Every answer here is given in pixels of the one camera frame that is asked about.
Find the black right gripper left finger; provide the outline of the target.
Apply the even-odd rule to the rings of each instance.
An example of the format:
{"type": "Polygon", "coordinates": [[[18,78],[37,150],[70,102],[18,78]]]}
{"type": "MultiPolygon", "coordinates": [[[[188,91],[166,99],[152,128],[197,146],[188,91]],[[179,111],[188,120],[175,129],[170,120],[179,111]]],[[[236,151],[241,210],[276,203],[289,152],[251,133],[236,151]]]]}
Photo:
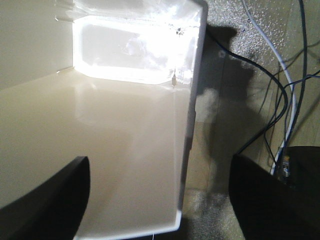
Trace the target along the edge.
{"type": "Polygon", "coordinates": [[[0,209],[2,240],[72,240],[90,196],[90,162],[78,156],[26,195],[0,209]]]}

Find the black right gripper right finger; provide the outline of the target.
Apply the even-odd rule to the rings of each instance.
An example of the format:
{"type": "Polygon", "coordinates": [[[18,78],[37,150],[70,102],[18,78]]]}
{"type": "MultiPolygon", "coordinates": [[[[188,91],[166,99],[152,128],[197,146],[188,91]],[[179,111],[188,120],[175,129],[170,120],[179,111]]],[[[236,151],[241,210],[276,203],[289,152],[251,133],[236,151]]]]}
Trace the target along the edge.
{"type": "Polygon", "coordinates": [[[232,158],[229,197],[247,240],[320,238],[320,148],[292,146],[284,157],[287,180],[244,155],[232,158]]]}

